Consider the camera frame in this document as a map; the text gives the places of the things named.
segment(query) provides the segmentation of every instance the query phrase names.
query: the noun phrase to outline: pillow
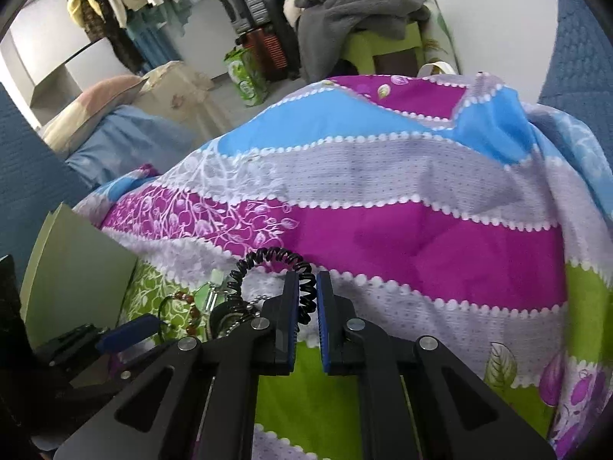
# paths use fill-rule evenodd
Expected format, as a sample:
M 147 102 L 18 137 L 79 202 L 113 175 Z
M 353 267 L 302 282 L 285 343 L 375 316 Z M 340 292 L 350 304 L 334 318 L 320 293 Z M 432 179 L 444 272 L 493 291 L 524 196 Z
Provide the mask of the pillow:
M 90 137 L 104 116 L 118 105 L 130 104 L 145 81 L 123 75 L 94 84 L 42 128 L 42 139 L 65 160 Z

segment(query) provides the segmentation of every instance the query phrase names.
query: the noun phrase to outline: yellow-green chair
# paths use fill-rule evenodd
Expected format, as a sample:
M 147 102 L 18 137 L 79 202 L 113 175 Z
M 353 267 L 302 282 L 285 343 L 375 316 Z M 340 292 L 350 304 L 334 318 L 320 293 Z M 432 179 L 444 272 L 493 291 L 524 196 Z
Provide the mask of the yellow-green chair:
M 408 69 L 413 69 L 413 64 L 400 64 L 398 70 L 381 72 L 376 70 L 375 57 L 388 54 L 396 54 L 406 50 L 413 50 L 415 53 L 417 69 L 413 74 L 409 74 Z M 379 36 L 370 31 L 356 31 L 351 33 L 345 40 L 341 50 L 341 59 L 352 63 L 357 69 L 358 74 L 417 74 L 420 67 L 425 64 L 424 49 L 422 47 L 421 33 L 417 22 L 406 25 L 405 39 L 390 39 Z

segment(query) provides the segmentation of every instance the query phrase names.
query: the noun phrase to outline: spiral cord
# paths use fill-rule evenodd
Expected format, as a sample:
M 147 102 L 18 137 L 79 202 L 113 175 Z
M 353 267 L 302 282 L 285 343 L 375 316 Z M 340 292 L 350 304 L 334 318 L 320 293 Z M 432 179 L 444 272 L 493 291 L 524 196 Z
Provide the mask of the spiral cord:
M 307 325 L 311 321 L 310 313 L 314 313 L 317 309 L 317 288 L 315 274 L 311 265 L 304 258 L 292 251 L 280 247 L 260 247 L 255 252 L 250 252 L 244 259 L 237 262 L 237 269 L 230 272 L 232 280 L 228 281 L 228 288 L 233 290 L 228 294 L 228 301 L 241 302 L 242 299 L 242 284 L 247 272 L 254 266 L 262 264 L 264 261 L 280 261 L 291 267 L 293 271 L 298 273 L 298 281 L 300 283 L 300 291 L 305 292 L 300 297 L 300 305 L 298 306 L 298 322 L 302 325 Z

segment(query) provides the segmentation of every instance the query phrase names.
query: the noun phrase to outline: triangular cutout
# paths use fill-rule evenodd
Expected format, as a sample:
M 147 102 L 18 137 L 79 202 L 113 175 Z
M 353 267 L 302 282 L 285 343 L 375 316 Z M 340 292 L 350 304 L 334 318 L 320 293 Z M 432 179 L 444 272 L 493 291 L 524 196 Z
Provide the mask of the triangular cutout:
M 441 371 L 466 430 L 475 430 L 498 418 L 496 410 L 489 406 L 455 371 L 449 367 L 443 367 Z
M 117 421 L 140 432 L 149 432 L 173 373 L 172 368 L 164 368 L 142 391 L 117 410 Z

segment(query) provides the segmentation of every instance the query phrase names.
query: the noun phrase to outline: brown patterned garment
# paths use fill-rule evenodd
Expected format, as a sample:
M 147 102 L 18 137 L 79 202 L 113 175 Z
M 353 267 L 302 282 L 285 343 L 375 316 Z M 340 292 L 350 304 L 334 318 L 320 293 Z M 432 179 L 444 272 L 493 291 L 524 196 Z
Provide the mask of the brown patterned garment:
M 143 59 L 136 45 L 115 20 L 113 9 L 110 7 L 108 0 L 96 0 L 96 2 L 100 5 L 102 19 L 94 12 L 87 0 L 81 0 L 85 32 L 88 37 L 92 41 L 103 37 L 108 38 L 120 62 L 130 69 L 131 72 L 139 73 L 145 63 L 145 59 Z M 102 35 L 99 34 L 100 26 L 102 26 Z

